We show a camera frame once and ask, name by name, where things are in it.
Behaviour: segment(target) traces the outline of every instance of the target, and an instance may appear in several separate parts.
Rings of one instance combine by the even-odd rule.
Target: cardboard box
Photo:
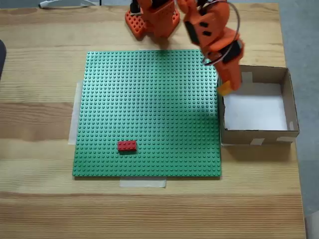
[[[218,99],[221,142],[262,145],[295,141],[299,124],[289,70],[243,65],[241,71],[241,88]]]

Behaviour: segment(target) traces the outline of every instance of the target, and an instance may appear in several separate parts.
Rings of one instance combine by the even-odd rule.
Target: orange 3d-printed part
[[[177,4],[185,13],[184,23],[190,40],[210,60],[206,65],[214,65],[223,84],[226,83],[218,92],[226,95],[236,91],[242,83],[239,60],[243,57],[244,43],[239,39],[238,29],[226,27],[231,3],[227,0],[177,0]]]
[[[155,0],[138,0],[141,12],[139,15],[127,11],[125,21],[136,38],[145,33],[153,33],[155,37],[168,38],[179,23],[179,12],[174,0],[166,0],[160,6],[154,5]]]

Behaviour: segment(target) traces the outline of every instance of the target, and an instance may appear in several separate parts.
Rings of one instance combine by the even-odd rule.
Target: white cable
[[[64,1],[64,0],[49,0],[49,1],[43,1],[39,3],[40,8],[49,7],[51,3],[57,2],[57,1]],[[88,3],[90,6],[96,6],[97,4],[94,2],[91,2],[89,0],[80,0],[81,2]]]

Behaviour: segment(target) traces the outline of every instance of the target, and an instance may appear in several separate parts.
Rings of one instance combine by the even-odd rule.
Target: masking tape
[[[164,188],[166,177],[121,177],[120,187]]]
[[[250,145],[262,145],[264,142],[265,138],[254,138],[251,142]]]
[[[277,138],[277,141],[295,142],[295,138],[294,137],[281,136],[281,137]]]
[[[68,144],[75,145],[81,106],[83,80],[76,84]]]
[[[289,130],[294,131],[295,127],[294,127],[294,122],[290,121],[289,123]]]

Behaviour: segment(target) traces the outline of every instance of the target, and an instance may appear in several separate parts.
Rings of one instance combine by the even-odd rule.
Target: wood grain
[[[304,229],[297,203],[289,194],[1,193],[0,230],[25,239],[300,239]]]
[[[67,139],[72,103],[0,103],[0,138]]]
[[[278,5],[237,4],[243,64],[285,66]],[[169,42],[136,41],[127,7],[0,10],[1,238],[305,238],[296,146],[223,147],[222,174],[120,188],[72,178],[67,144],[76,83],[94,50],[195,49],[179,25]],[[233,14],[230,27],[236,27]]]

